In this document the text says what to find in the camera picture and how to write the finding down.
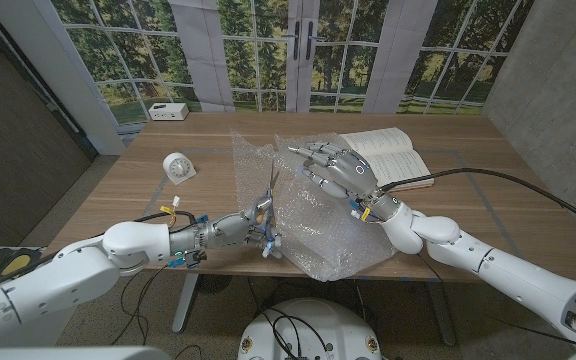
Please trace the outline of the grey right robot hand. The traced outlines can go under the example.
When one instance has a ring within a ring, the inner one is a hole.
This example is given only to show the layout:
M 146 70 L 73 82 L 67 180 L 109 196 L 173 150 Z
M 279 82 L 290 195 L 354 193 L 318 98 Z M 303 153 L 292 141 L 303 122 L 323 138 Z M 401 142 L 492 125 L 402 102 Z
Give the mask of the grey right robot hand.
M 399 210 L 398 201 L 379 190 L 376 176 L 368 162 L 356 151 L 328 142 L 289 147 L 289 151 L 305 158 L 302 174 L 327 194 L 345 199 L 355 197 L 371 213 L 386 221 Z

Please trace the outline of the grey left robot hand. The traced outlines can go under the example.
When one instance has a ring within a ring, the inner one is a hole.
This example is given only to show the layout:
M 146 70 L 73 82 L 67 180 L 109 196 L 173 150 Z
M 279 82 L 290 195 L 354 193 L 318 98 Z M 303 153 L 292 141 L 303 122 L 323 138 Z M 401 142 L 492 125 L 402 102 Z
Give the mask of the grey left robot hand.
M 205 247 L 225 250 L 243 245 L 261 248 L 264 258 L 282 257 L 282 234 L 276 227 L 271 195 L 260 196 L 247 210 L 208 223 Z

